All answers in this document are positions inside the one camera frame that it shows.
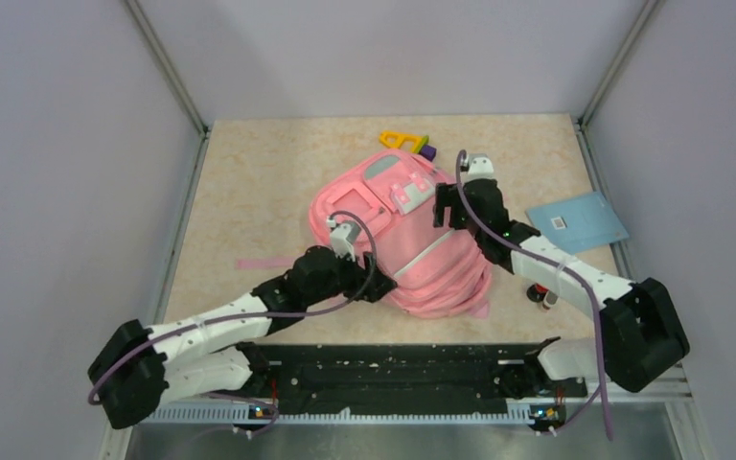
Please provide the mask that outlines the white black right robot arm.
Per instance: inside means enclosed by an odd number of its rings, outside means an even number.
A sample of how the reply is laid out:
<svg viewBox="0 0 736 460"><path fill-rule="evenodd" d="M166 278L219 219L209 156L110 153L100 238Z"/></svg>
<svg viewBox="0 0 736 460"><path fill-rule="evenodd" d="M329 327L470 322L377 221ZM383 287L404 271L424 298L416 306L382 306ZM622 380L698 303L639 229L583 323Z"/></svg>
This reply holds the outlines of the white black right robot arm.
<svg viewBox="0 0 736 460"><path fill-rule="evenodd" d="M523 369L526 387L548 395L562 380L610 379L638 393L686 357L691 346L670 292L608 273L566 253L530 225L511 219L493 179L440 183L434 225L466 230L493 265L546 288L589 314L591 339L548 339Z"/></svg>

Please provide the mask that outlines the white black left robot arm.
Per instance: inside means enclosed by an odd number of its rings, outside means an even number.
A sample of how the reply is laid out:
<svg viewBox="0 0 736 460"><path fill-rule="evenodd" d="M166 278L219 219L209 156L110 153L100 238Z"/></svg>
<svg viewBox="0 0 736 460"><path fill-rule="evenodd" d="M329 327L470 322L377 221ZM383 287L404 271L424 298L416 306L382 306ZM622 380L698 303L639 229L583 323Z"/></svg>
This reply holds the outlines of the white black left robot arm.
<svg viewBox="0 0 736 460"><path fill-rule="evenodd" d="M396 287L372 252L353 259L312 246L283 274L216 309L166 324L132 319L118 326L87 369L87 402L121 429L192 396L239 389L257 396L267 388L269 372L241 351L241 343L355 301L376 303ZM335 297L339 304L316 309Z"/></svg>

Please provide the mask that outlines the pink student backpack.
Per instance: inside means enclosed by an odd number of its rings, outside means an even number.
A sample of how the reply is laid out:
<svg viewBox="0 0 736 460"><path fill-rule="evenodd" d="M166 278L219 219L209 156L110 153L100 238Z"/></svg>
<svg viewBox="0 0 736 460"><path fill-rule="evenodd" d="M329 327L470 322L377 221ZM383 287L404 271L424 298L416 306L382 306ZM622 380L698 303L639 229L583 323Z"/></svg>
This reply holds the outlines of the pink student backpack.
<svg viewBox="0 0 736 460"><path fill-rule="evenodd" d="M329 216L353 220L361 228L356 259L373 252L398 284L379 302L425 319L485 311L492 265L468 232L432 223L436 185L453 182L419 156L376 153L316 194L308 213L314 246L330 247Z"/></svg>

